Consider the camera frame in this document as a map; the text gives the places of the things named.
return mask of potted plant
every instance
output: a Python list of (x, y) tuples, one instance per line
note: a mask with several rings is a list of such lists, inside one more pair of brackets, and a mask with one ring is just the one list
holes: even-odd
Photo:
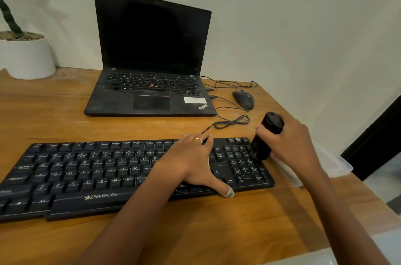
[(41, 34), (23, 32), (4, 2), (0, 9), (11, 31), (0, 32), (0, 62), (8, 73), (22, 80), (51, 76), (56, 71), (50, 47)]

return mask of laptop screen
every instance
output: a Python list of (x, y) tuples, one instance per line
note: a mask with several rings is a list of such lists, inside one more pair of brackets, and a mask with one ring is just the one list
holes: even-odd
[(212, 12), (163, 0), (95, 0), (103, 67), (199, 75)]

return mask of computer mouse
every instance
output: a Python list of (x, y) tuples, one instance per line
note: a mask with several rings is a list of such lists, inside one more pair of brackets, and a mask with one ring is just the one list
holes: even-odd
[(245, 92), (244, 90), (234, 91), (233, 97), (235, 101), (238, 103), (238, 105), (240, 105), (244, 109), (252, 110), (253, 107), (255, 106), (255, 101), (253, 100), (253, 96), (250, 93)]

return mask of laptop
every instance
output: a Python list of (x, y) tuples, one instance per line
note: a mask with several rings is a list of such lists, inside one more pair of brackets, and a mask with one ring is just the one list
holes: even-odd
[(90, 116), (215, 116), (199, 77), (211, 11), (164, 0), (95, 0), (103, 70)]

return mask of keyboard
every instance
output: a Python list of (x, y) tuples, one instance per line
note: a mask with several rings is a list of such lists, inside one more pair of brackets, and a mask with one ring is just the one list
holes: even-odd
[(201, 96), (195, 77), (150, 75), (141, 72), (111, 71), (106, 90), (155, 91)]
[[(0, 221), (65, 219), (118, 211), (177, 140), (32, 144), (0, 183)], [(234, 192), (274, 180), (255, 159), (248, 138), (215, 138), (214, 176)], [(181, 183), (171, 200), (217, 194)]]

